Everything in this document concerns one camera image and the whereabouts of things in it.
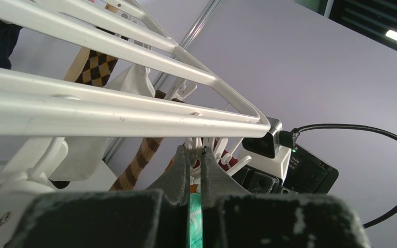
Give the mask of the white plastic sock hanger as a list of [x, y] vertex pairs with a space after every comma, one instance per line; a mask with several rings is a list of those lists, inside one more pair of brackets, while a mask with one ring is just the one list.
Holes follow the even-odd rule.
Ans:
[[67, 137], [262, 137], [267, 118], [184, 50], [135, 1], [111, 1], [135, 24], [87, 1], [0, 1], [0, 19], [133, 64], [209, 86], [235, 112], [0, 68], [0, 135], [28, 141], [0, 173], [0, 247], [43, 194]]

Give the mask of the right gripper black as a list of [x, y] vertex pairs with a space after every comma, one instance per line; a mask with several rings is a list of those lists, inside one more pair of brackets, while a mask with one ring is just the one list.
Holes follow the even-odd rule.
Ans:
[[282, 180], [248, 165], [236, 172], [232, 178], [251, 193], [273, 194]]

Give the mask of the navy sock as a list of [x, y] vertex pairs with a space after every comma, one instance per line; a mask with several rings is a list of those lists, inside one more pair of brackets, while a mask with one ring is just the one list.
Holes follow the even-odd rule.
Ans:
[[9, 57], [17, 44], [23, 27], [0, 20], [0, 68], [11, 69]]

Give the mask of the plain white sock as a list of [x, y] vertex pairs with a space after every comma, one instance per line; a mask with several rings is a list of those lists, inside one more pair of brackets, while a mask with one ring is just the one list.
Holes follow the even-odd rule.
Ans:
[[148, 78], [149, 73], [150, 68], [134, 64], [109, 81], [103, 88], [154, 97], [156, 92]]

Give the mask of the green white sock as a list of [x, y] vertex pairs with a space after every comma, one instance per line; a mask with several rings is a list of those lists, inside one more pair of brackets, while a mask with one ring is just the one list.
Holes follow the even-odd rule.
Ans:
[[189, 247], [203, 247], [202, 204], [201, 196], [197, 193], [190, 194]]

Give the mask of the white sock black stripes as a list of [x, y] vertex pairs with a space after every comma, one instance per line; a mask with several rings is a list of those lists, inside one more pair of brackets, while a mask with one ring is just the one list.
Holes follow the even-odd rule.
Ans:
[[71, 182], [90, 179], [97, 172], [112, 171], [103, 161], [108, 146], [107, 137], [67, 137], [68, 153], [49, 177], [52, 185], [62, 190]]

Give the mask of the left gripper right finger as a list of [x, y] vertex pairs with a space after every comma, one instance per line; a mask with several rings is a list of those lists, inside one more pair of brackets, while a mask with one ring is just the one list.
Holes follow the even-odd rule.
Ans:
[[356, 212], [319, 194], [252, 194], [200, 153], [203, 247], [370, 247]]

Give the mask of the striped brown green sock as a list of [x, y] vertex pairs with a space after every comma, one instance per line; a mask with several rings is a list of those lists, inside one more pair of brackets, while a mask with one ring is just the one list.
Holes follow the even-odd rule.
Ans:
[[140, 173], [152, 160], [163, 140], [163, 137], [143, 138], [135, 157], [126, 167], [124, 172], [115, 180], [109, 191], [133, 190], [138, 181]]

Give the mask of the wooden drying rack frame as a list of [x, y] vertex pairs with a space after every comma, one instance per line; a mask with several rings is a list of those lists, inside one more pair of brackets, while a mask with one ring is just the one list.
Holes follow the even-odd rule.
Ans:
[[86, 82], [84, 80], [83, 74], [84, 68], [87, 62], [90, 60], [90, 53], [90, 49], [81, 47], [68, 72], [66, 73], [64, 81], [88, 84], [88, 81]]

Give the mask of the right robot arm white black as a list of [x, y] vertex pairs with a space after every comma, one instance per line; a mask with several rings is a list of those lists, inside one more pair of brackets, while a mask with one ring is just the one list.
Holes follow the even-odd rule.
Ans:
[[285, 180], [249, 164], [232, 176], [249, 192], [268, 194], [326, 194], [338, 177], [336, 168], [300, 145], [291, 153]]

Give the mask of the dark argyle sock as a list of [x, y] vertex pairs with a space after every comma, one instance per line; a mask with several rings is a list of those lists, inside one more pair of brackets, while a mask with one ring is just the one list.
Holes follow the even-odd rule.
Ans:
[[75, 83], [103, 87], [118, 62], [118, 58], [94, 50], [89, 50], [87, 59]]

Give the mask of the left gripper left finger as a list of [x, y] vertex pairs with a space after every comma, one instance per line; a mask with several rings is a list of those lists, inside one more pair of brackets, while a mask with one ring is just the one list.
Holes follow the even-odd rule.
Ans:
[[189, 155], [141, 191], [64, 192], [36, 197], [7, 247], [188, 247]]

